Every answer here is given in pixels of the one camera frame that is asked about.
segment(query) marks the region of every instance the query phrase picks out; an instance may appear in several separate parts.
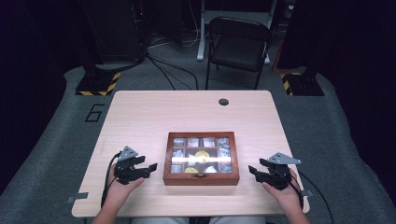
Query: person's arm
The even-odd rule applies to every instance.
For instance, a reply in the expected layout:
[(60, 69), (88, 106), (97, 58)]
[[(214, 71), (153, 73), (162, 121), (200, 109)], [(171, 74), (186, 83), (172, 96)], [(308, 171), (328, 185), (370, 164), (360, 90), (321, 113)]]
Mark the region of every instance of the person's arm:
[[(291, 169), (290, 174), (294, 178), (296, 178), (296, 174)], [(297, 187), (297, 183), (294, 178), (291, 179), (291, 184)], [(262, 187), (265, 188), (268, 193), (274, 196), (280, 208), (285, 212), (285, 215), (288, 218), (290, 224), (310, 223), (308, 218), (305, 216), (303, 210), (301, 209), (300, 200), (296, 191), (290, 185), (288, 185), (285, 189), (278, 190), (271, 185), (262, 182)]]
[(96, 218), (93, 220), (92, 224), (115, 223), (117, 213), (125, 204), (129, 194), (134, 191), (134, 189), (139, 187), (144, 181), (144, 178), (141, 177), (130, 184), (122, 185), (117, 180), (114, 180), (114, 168), (115, 165), (111, 167), (110, 173), (108, 175), (108, 183), (110, 184), (108, 187), (105, 203), (103, 204), (103, 207), (99, 211)]

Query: wooden box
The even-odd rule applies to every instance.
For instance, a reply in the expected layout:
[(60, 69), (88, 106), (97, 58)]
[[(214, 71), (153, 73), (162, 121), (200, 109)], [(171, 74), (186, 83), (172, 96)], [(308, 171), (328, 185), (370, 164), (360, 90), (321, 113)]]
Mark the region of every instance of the wooden box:
[(166, 186), (235, 186), (239, 182), (233, 132), (169, 133)]

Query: gray floor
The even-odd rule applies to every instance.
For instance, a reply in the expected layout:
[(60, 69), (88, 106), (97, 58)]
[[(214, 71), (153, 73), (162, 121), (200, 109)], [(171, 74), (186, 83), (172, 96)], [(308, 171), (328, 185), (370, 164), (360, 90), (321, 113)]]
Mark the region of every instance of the gray floor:
[[(277, 45), (278, 40), (271, 48), (271, 59), (276, 55)], [(206, 60), (196, 61), (197, 48), (198, 43), (189, 48), (167, 44), (150, 48), (149, 53), (193, 72), (203, 89)], [(106, 68), (119, 65), (122, 64), (108, 64)], [(177, 79), (195, 88), (191, 75), (166, 68)], [(221, 69), (221, 73), (233, 71)], [(82, 68), (64, 74), (67, 79), (64, 99), (31, 155), (0, 197), (0, 223), (83, 223), (71, 215), (73, 204), (64, 201), (78, 192), (114, 95), (76, 96), (75, 88), (83, 75)], [(177, 90), (187, 90), (185, 85), (170, 78)], [(238, 80), (233, 75), (229, 81), (253, 84), (253, 79)], [(318, 82), (324, 97), (288, 96), (279, 74), (266, 66), (259, 89), (273, 94), (292, 153), (303, 161), (298, 168), (326, 197), (335, 223), (396, 223), (394, 205), (375, 174), (360, 159), (350, 138), (347, 120), (332, 84), (321, 75)], [(209, 88), (245, 89), (216, 80), (210, 81)], [(158, 68), (145, 60), (121, 73), (115, 91), (121, 90), (171, 91), (172, 87)], [(84, 122), (95, 104), (103, 105), (96, 107), (103, 111), (99, 121)], [(331, 223), (323, 199), (309, 182), (303, 179), (303, 183), (315, 193), (309, 199), (309, 219), (312, 223)], [(287, 223), (283, 216), (267, 219)], [(129, 218), (118, 219), (118, 223), (128, 222)]]

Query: human hand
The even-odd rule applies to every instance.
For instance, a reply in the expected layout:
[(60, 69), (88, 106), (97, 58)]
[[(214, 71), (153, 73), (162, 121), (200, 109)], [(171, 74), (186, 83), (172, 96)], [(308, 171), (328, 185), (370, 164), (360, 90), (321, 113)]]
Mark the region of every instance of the human hand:
[(110, 207), (111, 209), (117, 210), (117, 212), (122, 208), (128, 199), (129, 195), (132, 191), (134, 191), (137, 187), (139, 187), (143, 182), (144, 178), (140, 177), (136, 179), (136, 181), (131, 182), (127, 185), (123, 185), (118, 182), (114, 176), (116, 164), (113, 164), (110, 169), (110, 173), (108, 174), (108, 190), (107, 196), (104, 203), (104, 207)]
[[(292, 176), (290, 183), (294, 187), (298, 188), (298, 184), (296, 182), (297, 174), (295, 174), (291, 169), (290, 174)], [(297, 223), (304, 223), (302, 220), (306, 221), (306, 223), (309, 223), (303, 213), (303, 210), (301, 209), (300, 198), (290, 184), (282, 190), (278, 190), (265, 182), (262, 182), (262, 187), (276, 199), (280, 208), (288, 217), (290, 223), (293, 223), (293, 220), (296, 219), (298, 220)]]

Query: chair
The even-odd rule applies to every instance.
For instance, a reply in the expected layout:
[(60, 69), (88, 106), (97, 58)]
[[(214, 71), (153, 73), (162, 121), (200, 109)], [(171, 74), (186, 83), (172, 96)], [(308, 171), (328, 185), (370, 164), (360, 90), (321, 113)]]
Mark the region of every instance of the chair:
[(208, 26), (209, 52), (206, 84), (209, 82), (210, 64), (257, 73), (254, 90), (259, 86), (262, 67), (267, 56), (270, 30), (255, 21), (216, 17)]

